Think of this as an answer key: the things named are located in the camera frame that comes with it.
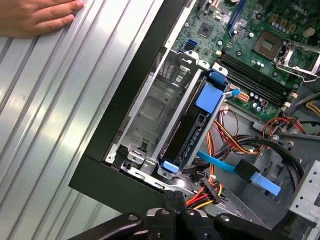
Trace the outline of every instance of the green circuit board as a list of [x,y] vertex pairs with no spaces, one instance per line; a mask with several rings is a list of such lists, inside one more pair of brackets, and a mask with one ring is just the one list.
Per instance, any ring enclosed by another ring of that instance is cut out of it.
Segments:
[[[200,59],[212,65],[220,57],[221,52],[227,49],[227,53],[237,60],[260,71],[272,81],[277,81],[286,88],[296,91],[302,82],[301,78],[292,77],[289,73],[276,68],[274,59],[256,51],[255,46],[265,32],[281,40],[281,43],[291,40],[307,44],[310,38],[304,37],[304,32],[309,28],[314,28],[316,33],[319,32],[318,17],[312,17],[315,15],[314,12],[318,13],[319,10],[314,9],[307,13],[298,6],[288,6],[288,0],[246,0],[233,27],[237,33],[231,36],[229,21],[240,3],[233,4],[230,0],[219,2],[214,11],[206,10],[205,6],[201,6],[203,3],[201,0],[195,3],[173,45],[173,50],[185,51],[186,42],[192,40],[197,43],[194,51],[199,54]],[[316,54],[299,50],[292,56],[290,63],[308,69],[316,57]],[[241,92],[250,94],[245,87],[239,88]],[[264,121],[278,116],[281,112],[281,107],[272,103],[257,111],[253,107],[256,99],[243,102],[233,98],[229,101]]]

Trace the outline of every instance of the hand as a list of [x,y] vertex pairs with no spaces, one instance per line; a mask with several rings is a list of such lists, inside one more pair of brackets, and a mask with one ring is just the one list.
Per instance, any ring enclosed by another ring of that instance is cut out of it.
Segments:
[[0,0],[0,37],[29,38],[70,24],[82,0]]

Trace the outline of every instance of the metal sheet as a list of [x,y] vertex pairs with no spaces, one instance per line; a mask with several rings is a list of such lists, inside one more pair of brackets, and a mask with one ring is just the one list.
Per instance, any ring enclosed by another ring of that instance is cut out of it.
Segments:
[[70,27],[0,38],[1,239],[67,239],[118,214],[68,183],[162,2],[88,0]]

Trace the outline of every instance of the cpu socket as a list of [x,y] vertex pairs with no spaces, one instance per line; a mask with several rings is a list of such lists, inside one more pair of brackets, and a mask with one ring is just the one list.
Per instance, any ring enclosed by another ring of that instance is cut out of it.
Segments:
[[263,33],[261,33],[258,41],[254,45],[253,50],[265,56],[266,58],[273,60],[277,56],[278,50],[281,45],[282,41],[280,38],[272,35],[267,31],[264,31]]

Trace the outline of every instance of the ram slot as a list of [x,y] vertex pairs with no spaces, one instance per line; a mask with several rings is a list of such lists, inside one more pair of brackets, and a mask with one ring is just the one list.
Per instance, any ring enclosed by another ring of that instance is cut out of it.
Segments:
[[222,56],[221,65],[228,70],[227,79],[238,87],[244,87],[277,106],[287,101],[288,89],[285,86],[229,54]]

